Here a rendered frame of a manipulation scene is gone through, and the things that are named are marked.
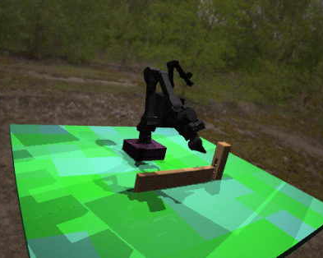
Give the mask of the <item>wooden post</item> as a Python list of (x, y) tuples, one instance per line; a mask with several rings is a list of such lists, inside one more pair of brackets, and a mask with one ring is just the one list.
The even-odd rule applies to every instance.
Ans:
[(217, 181), (222, 178), (225, 164), (227, 162), (228, 153), (230, 151), (231, 145), (228, 145), (225, 142), (217, 142), (217, 146), (215, 148), (215, 154), (212, 159), (211, 166), (215, 167), (215, 171), (213, 172), (213, 180)]

